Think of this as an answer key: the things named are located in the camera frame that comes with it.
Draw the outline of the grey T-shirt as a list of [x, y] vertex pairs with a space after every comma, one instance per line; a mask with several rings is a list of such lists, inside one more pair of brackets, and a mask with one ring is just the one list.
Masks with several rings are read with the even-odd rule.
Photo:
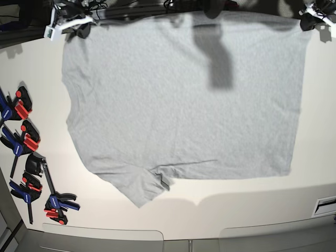
[[70, 39], [62, 81], [82, 163], [137, 207], [171, 179], [289, 175], [310, 38], [294, 19], [194, 13]]

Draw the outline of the blue red clamp top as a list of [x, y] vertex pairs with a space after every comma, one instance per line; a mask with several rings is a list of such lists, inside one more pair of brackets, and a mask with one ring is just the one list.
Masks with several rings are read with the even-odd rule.
[[26, 120], [32, 111], [32, 101], [24, 86], [20, 86], [15, 98], [5, 97], [1, 90], [1, 126], [6, 121]]

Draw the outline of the blue red clamp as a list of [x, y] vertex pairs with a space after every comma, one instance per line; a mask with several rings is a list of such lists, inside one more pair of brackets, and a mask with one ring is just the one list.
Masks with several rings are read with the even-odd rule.
[[26, 120], [32, 111], [32, 101], [24, 86], [20, 86], [15, 98], [5, 97], [1, 90], [1, 126], [6, 121]]
[[11, 194], [22, 199], [27, 204], [29, 223], [33, 223], [32, 202], [40, 198], [42, 192], [42, 184], [32, 174], [24, 171], [22, 175], [22, 183], [17, 184], [10, 180]]
[[37, 129], [29, 120], [24, 120], [21, 124], [21, 135], [16, 132], [12, 133], [9, 128], [4, 125], [2, 127], [1, 142], [13, 151], [14, 160], [10, 172], [10, 178], [14, 177], [18, 158], [22, 155], [31, 154], [38, 149], [40, 143], [40, 135]]

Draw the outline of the long bar clamp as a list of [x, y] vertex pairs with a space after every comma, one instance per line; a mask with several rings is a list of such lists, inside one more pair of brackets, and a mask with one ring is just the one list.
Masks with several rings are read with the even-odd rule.
[[51, 220], [61, 225], [67, 225], [68, 219], [65, 212], [68, 209], [80, 210], [80, 205], [76, 203], [77, 196], [71, 193], [59, 193], [56, 191], [51, 179], [47, 161], [35, 154], [30, 154], [26, 161], [26, 171], [32, 175], [41, 176], [41, 171], [46, 177], [50, 196], [45, 204], [44, 212]]

